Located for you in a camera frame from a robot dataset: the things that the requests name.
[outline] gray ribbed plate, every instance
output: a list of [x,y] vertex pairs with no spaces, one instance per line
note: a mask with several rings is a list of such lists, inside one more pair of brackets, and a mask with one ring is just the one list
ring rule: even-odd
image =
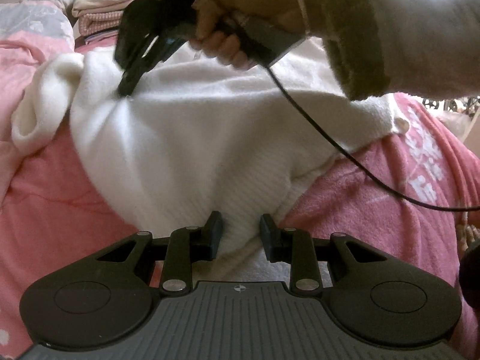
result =
[[21,360],[461,360],[445,342],[415,351],[369,346],[335,325],[320,302],[282,283],[200,282],[160,302],[117,344],[90,352],[35,345]]

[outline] hand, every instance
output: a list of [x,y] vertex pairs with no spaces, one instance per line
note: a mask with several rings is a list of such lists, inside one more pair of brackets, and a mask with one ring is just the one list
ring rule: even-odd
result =
[[239,69],[249,69],[255,65],[240,49],[240,39],[236,35],[226,36],[215,31],[220,18],[227,10],[238,10],[247,15],[262,17],[271,24],[292,33],[304,33],[302,13],[297,0],[196,0],[192,8],[197,11],[196,39],[190,40],[195,50],[203,50],[210,58],[217,57],[224,65]]

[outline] fingers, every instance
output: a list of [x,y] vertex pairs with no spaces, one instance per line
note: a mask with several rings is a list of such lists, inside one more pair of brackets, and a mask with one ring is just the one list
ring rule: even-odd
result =
[[240,39],[236,35],[230,35],[218,49],[218,58],[224,65],[229,65],[239,51]]
[[227,37],[221,31],[215,31],[210,37],[202,42],[202,49],[205,55],[209,58],[215,58],[219,55],[219,49],[224,44]]
[[197,39],[203,41],[215,29],[220,18],[225,15],[215,0],[195,0],[191,5],[197,11]]
[[190,39],[189,41],[190,47],[195,51],[200,51],[202,49],[202,41],[198,39]]
[[237,69],[248,69],[248,57],[243,51],[237,52],[232,59],[232,65]]
[[475,226],[468,225],[466,227],[466,244],[471,246],[480,237],[480,233]]

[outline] sweater cuff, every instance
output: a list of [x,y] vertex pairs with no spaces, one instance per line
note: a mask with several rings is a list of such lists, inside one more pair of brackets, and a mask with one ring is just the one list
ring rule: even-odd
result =
[[350,100],[382,96],[390,78],[385,75],[382,45],[374,8],[369,0],[310,0],[309,17],[321,15],[323,43],[330,66]]

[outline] pink sheet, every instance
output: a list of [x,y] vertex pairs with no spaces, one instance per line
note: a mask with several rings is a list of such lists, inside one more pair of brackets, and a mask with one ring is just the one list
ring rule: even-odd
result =
[[[415,100],[398,95],[397,101],[412,121],[411,131],[373,143],[358,158],[413,197],[436,196],[436,204],[449,205],[466,197],[462,204],[479,204],[479,160]],[[391,198],[341,160],[315,181],[281,225],[304,228],[320,238],[334,231],[349,233],[456,285],[458,220]],[[65,121],[48,147],[23,161],[4,200],[0,354],[14,358],[31,343],[18,312],[28,285],[135,231],[95,191]],[[464,304],[451,344],[473,360],[480,355],[478,335],[477,315]]]
[[22,161],[22,156],[11,143],[11,114],[37,67],[56,54],[71,53],[74,42],[71,26],[69,38],[67,26],[70,24],[62,26],[68,23],[68,19],[53,3],[0,4],[0,12],[1,204],[11,177]]
[[117,43],[117,36],[115,35],[109,38],[104,38],[102,40],[99,40],[98,42],[84,44],[83,46],[76,48],[75,51],[77,53],[85,54],[97,47],[109,47],[109,46],[115,45],[116,43]]

